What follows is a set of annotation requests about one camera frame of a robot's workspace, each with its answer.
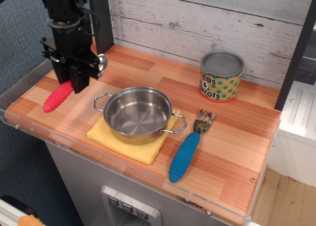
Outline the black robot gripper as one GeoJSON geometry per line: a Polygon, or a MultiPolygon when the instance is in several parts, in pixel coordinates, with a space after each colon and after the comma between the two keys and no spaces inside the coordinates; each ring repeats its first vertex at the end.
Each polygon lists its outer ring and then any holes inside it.
{"type": "Polygon", "coordinates": [[[90,77],[96,79],[99,64],[90,48],[93,37],[90,21],[47,22],[53,36],[40,39],[42,55],[52,61],[59,84],[71,80],[74,93],[79,94],[89,86],[90,77]]]}

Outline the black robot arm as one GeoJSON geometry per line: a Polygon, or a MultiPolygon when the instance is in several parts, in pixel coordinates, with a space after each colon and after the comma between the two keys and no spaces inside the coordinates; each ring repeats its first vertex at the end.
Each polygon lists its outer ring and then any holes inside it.
{"type": "Polygon", "coordinates": [[[94,33],[90,18],[95,13],[84,6],[87,0],[42,0],[48,12],[52,37],[42,37],[42,54],[52,61],[60,84],[71,82],[76,94],[99,79],[106,67],[91,51],[94,33]]]}

